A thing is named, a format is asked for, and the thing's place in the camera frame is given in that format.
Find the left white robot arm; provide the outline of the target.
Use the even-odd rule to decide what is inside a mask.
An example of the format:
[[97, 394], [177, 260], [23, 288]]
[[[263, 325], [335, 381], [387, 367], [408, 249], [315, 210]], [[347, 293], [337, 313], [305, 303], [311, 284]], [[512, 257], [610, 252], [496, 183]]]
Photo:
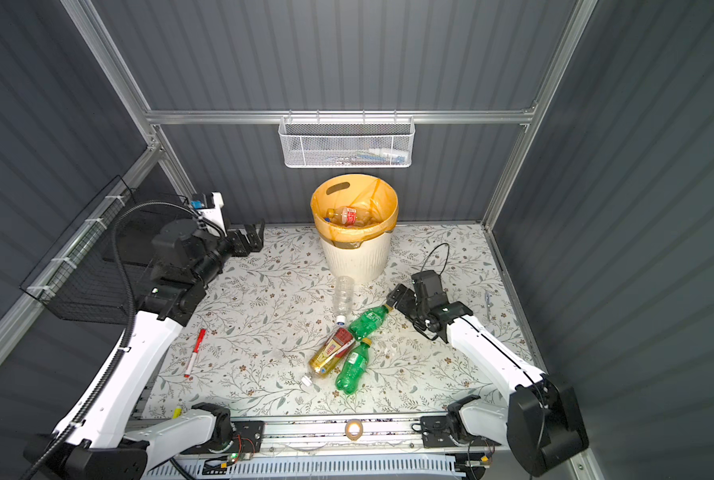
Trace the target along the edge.
[[136, 295], [122, 260], [118, 236], [130, 220], [121, 214], [110, 233], [115, 266], [125, 293], [127, 324], [103, 366], [70, 412], [49, 435], [27, 445], [31, 466], [23, 478], [139, 479], [182, 451], [204, 446], [223, 453], [234, 443], [230, 411], [201, 402], [153, 432], [129, 431], [129, 415], [150, 376], [231, 257], [246, 257], [264, 246], [265, 225], [228, 230], [197, 213], [166, 224], [154, 237], [161, 275]]

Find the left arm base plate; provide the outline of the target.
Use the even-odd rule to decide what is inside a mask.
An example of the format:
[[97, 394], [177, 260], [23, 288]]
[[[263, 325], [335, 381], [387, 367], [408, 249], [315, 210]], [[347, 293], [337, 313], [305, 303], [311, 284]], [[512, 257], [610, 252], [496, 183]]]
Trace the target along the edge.
[[202, 452], [226, 454], [234, 458], [252, 457], [261, 450], [266, 424], [263, 421], [239, 421], [225, 440], [210, 440], [199, 447]]

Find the clear bottle red label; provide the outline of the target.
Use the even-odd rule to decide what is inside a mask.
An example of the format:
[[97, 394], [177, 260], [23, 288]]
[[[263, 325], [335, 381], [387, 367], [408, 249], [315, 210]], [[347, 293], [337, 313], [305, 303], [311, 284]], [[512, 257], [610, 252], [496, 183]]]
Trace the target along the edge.
[[325, 215], [325, 220], [329, 223], [340, 225], [343, 227], [356, 226], [359, 222], [359, 211], [351, 206], [328, 209]]

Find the yellow tea bottle red label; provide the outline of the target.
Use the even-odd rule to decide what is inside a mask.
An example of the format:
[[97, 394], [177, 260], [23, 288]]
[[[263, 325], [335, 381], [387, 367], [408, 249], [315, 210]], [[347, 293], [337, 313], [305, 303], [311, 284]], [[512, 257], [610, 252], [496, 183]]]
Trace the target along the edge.
[[315, 377], [329, 375], [354, 343], [353, 334], [343, 324], [339, 324], [309, 360], [309, 371], [301, 378], [301, 383], [312, 386]]

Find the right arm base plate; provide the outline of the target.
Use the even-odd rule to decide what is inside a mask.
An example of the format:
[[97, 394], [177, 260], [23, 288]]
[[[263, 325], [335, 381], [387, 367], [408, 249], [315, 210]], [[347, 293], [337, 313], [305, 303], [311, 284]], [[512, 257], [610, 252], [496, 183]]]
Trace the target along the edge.
[[463, 446], [473, 439], [457, 413], [422, 416], [414, 430], [421, 435], [425, 448]]

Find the green bottle yellow cap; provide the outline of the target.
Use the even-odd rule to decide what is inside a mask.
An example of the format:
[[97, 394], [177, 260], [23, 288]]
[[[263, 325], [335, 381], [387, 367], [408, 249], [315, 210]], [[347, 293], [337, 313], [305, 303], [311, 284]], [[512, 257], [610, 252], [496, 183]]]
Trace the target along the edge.
[[336, 378], [336, 389], [345, 395], [354, 394], [359, 387], [360, 379], [366, 372], [372, 341], [363, 338], [359, 344], [347, 355], [342, 371]]

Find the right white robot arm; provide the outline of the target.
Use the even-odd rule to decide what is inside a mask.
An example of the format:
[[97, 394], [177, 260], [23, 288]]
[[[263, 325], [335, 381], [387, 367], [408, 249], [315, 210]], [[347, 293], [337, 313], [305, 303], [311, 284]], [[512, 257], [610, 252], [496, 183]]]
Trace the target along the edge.
[[507, 405], [498, 407], [479, 395], [448, 405], [443, 425], [421, 420], [427, 448], [490, 441], [506, 445], [531, 476], [539, 477], [585, 451], [589, 437], [576, 394], [507, 348], [461, 302], [449, 302], [443, 291], [412, 291], [399, 284], [387, 296], [413, 326], [466, 356], [486, 373]]

